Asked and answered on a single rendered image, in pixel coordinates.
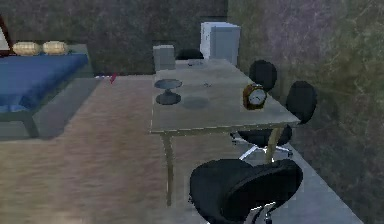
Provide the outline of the brown alarm clock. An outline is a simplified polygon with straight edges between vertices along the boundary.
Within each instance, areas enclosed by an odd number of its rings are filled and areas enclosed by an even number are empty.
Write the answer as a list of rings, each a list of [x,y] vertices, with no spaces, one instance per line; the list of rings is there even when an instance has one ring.
[[[261,109],[267,99],[267,93],[260,84],[248,84],[243,90],[243,106],[247,110]]]

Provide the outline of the pale green table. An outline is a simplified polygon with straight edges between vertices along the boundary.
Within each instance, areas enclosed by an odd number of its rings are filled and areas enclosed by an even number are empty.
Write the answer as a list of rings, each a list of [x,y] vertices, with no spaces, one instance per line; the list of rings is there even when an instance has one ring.
[[[176,79],[182,85],[176,89],[181,101],[174,105],[154,103],[150,132],[161,136],[167,165],[166,202],[172,203],[173,149],[171,139],[211,133],[231,133],[240,130],[270,128],[266,160],[271,161],[277,140],[287,125],[299,119],[272,97],[264,106],[248,110],[243,106],[243,89],[251,80],[224,59],[211,59],[201,66],[189,66],[181,61],[175,70],[162,70],[156,81]]]

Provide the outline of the grey stand dish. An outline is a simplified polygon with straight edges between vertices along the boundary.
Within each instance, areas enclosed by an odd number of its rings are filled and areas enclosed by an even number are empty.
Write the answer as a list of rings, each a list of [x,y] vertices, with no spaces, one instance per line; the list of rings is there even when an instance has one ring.
[[[161,79],[155,82],[154,86],[163,89],[164,92],[156,97],[156,102],[161,105],[174,105],[181,101],[181,96],[173,89],[182,86],[182,82],[177,79]]]

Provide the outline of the black office chair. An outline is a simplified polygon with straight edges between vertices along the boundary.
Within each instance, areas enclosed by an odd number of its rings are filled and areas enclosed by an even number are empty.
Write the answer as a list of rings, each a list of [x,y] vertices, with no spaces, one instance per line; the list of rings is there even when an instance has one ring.
[[[197,49],[182,49],[176,56],[177,60],[203,59],[203,54]]]
[[[285,106],[286,109],[295,115],[299,120],[299,125],[306,124],[313,116],[317,105],[317,93],[315,88],[306,81],[294,82],[288,92]],[[256,150],[266,150],[271,129],[257,129],[250,131],[239,131],[231,133],[234,143],[249,143],[252,145],[239,159],[243,160]],[[276,149],[286,152],[288,157],[293,156],[291,149],[284,148],[292,138],[292,127],[286,125],[277,143]]]
[[[256,60],[249,68],[249,78],[262,85],[265,91],[270,91],[277,81],[277,69],[271,62]]]
[[[192,171],[189,201],[209,224],[244,224],[254,208],[281,207],[302,181],[303,171],[291,159],[256,166],[240,159],[211,160]]]

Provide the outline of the grey box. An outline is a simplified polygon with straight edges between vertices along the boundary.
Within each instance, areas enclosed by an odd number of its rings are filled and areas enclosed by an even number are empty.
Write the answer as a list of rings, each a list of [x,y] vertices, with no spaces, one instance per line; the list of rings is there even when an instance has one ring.
[[[175,69],[175,50],[173,45],[157,45],[153,47],[155,71]]]

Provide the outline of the white cabinet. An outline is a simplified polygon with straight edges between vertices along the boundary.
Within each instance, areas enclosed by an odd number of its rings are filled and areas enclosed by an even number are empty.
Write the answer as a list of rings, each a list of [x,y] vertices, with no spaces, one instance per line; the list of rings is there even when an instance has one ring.
[[[226,59],[236,66],[240,32],[240,26],[228,22],[203,22],[200,52],[205,59]]]

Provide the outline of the tan pillow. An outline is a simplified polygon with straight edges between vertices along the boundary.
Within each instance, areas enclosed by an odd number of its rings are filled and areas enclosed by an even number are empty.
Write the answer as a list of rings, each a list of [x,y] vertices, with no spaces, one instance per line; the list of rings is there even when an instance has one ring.
[[[65,55],[68,45],[62,41],[48,41],[43,44],[43,51],[48,55]]]
[[[13,45],[13,51],[20,56],[35,56],[41,52],[41,47],[34,42],[17,42]]]

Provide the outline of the blue bed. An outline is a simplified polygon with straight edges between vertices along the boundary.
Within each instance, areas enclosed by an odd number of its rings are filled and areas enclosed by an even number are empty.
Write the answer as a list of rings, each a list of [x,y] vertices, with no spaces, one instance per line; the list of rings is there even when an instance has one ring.
[[[0,122],[20,121],[31,138],[40,135],[33,116],[76,78],[92,78],[86,44],[66,55],[9,56],[0,59]]]

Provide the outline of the dark red framed picture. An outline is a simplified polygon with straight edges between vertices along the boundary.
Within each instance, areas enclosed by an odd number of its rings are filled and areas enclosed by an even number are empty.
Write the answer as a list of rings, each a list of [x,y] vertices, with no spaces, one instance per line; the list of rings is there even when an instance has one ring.
[[[4,19],[0,15],[0,58],[13,56],[13,44]]]

